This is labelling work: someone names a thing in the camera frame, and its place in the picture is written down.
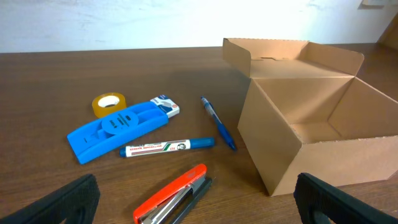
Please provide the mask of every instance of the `brown table surface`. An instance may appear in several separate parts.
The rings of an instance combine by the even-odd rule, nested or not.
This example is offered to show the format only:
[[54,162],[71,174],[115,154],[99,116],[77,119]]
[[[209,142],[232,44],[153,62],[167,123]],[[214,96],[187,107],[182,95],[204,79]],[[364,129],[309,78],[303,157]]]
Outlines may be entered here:
[[[398,52],[375,44],[339,45],[366,56],[359,77],[398,99]],[[165,184],[204,163],[210,191],[184,223],[300,223],[292,194],[267,196],[237,130],[249,79],[220,47],[0,54],[0,217],[84,175],[97,178],[94,223],[132,223],[132,211]],[[92,100],[119,92],[133,105],[166,94],[181,107],[170,123],[136,139],[144,144],[214,136],[212,149],[122,159],[118,150],[79,165],[66,135],[96,119]],[[206,96],[236,141],[220,138]],[[398,176],[340,187],[398,217]]]

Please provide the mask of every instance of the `orange stapler handle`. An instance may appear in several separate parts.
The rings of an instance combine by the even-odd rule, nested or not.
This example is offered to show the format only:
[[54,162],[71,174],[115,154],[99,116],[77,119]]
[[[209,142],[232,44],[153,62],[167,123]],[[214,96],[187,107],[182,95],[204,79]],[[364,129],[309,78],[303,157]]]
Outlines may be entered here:
[[188,172],[184,173],[179,178],[173,180],[162,190],[158,191],[151,198],[145,201],[140,207],[138,207],[132,214],[134,217],[134,223],[140,224],[140,217],[144,216],[162,202],[166,201],[171,196],[175,195],[178,191],[184,187],[194,183],[199,178],[206,175],[207,167],[204,164],[199,164],[194,168],[190,169]]

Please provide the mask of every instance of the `adhesive tape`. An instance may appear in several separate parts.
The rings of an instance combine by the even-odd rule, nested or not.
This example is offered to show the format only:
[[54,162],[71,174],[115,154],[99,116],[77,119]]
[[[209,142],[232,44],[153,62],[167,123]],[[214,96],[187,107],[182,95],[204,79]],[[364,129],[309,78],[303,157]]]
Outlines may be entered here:
[[126,108],[126,99],[120,93],[105,93],[97,96],[92,104],[97,118],[103,118],[113,112]]

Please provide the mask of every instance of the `white wall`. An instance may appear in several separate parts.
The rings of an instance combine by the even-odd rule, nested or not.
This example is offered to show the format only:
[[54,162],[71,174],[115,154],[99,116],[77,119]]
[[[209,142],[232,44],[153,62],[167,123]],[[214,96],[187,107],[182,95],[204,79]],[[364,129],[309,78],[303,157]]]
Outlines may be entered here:
[[0,0],[0,52],[220,46],[223,37],[376,42],[398,6],[361,0]]

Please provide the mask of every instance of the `pen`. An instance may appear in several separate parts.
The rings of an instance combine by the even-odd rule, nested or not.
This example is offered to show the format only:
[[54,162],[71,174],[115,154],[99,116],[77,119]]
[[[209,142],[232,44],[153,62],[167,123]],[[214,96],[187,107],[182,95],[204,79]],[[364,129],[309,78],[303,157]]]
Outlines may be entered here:
[[206,100],[206,98],[204,98],[203,96],[200,99],[203,103],[203,106],[205,106],[205,109],[207,110],[207,112],[210,114],[210,116],[214,119],[215,123],[217,124],[217,129],[220,132],[223,139],[225,140],[225,142],[227,143],[227,145],[229,145],[232,150],[236,151],[234,139],[231,137],[231,135],[229,134],[226,127],[223,125],[223,123],[218,118],[213,105],[208,100]]
[[133,157],[155,154],[160,152],[172,152],[177,150],[198,149],[213,147],[214,138],[185,139],[178,141],[159,142],[140,146],[126,146],[120,149],[121,157]]

